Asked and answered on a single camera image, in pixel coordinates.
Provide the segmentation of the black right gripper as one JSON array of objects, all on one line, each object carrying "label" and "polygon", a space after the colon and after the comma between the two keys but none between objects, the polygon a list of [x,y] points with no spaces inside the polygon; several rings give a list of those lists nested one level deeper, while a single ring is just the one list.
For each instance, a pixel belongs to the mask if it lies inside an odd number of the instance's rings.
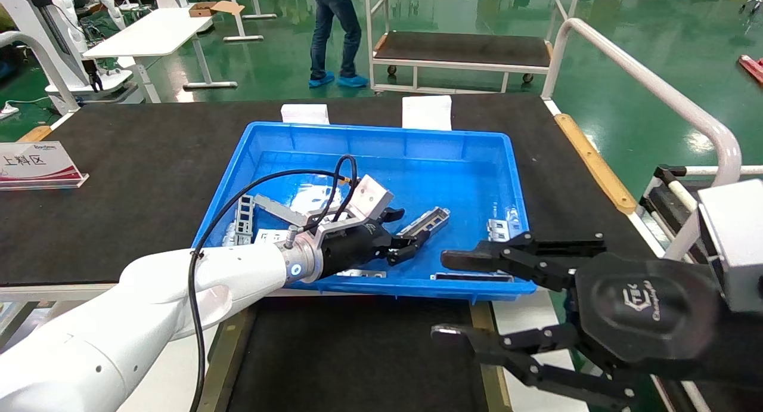
[{"label": "black right gripper", "polygon": [[672,380],[761,382],[761,314],[731,311],[705,265],[601,254],[575,274],[586,341],[605,362]]}]

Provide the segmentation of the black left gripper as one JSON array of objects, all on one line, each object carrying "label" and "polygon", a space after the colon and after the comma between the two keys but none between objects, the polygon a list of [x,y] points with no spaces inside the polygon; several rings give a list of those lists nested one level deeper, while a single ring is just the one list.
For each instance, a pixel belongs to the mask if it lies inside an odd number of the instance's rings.
[{"label": "black left gripper", "polygon": [[[431,236],[390,235],[382,225],[397,222],[404,209],[385,208],[374,224],[355,225],[328,234],[321,244],[322,273],[327,278],[382,258],[395,266],[415,257]],[[539,239],[523,232],[508,241],[480,241],[472,250],[444,250],[441,264],[458,271],[504,272],[548,290],[572,287],[576,268],[557,258],[593,258],[607,251],[603,238]],[[578,346],[579,330],[570,323],[500,335],[490,330],[450,324],[431,328],[432,339],[458,346],[477,363],[501,367],[524,385],[609,410],[624,410],[635,401],[632,386],[607,377],[543,365],[535,355]]]}]

